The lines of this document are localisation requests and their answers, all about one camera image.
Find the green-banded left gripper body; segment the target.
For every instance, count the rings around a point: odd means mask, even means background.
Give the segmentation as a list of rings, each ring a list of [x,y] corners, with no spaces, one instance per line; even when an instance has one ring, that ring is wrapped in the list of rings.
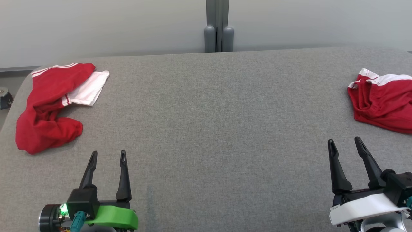
[[[139,220],[129,202],[100,201],[97,217],[86,220],[85,232],[136,232]]]

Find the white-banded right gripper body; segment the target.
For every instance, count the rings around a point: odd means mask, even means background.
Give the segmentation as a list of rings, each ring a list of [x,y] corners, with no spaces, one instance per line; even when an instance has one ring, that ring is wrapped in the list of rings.
[[[405,227],[411,213],[411,190],[385,192],[384,188],[361,189],[334,194],[329,213],[331,224],[337,227]]]

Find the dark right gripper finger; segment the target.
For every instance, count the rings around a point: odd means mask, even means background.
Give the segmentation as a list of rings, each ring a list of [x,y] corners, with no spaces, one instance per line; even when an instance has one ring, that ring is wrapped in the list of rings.
[[[354,138],[355,145],[359,156],[362,158],[365,170],[367,172],[369,182],[368,187],[370,189],[384,188],[386,182],[381,178],[382,170],[375,161],[372,154],[367,149],[366,145],[363,143],[362,139],[358,136]]]
[[[332,192],[334,194],[349,193],[352,191],[352,184],[346,179],[346,175],[339,161],[339,152],[333,139],[328,140],[328,152]]]

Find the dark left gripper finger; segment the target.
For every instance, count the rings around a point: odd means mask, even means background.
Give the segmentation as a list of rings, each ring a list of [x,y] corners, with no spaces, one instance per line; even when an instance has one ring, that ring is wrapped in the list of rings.
[[[93,184],[94,171],[96,170],[96,167],[97,167],[97,157],[98,157],[98,152],[93,151],[87,163],[87,167],[85,169],[84,175],[79,185],[79,189],[97,190],[97,187]]]
[[[116,192],[116,201],[118,202],[129,202],[132,200],[132,192],[130,186],[129,170],[127,163],[127,155],[125,150],[121,151],[120,155],[120,179],[118,191]]]

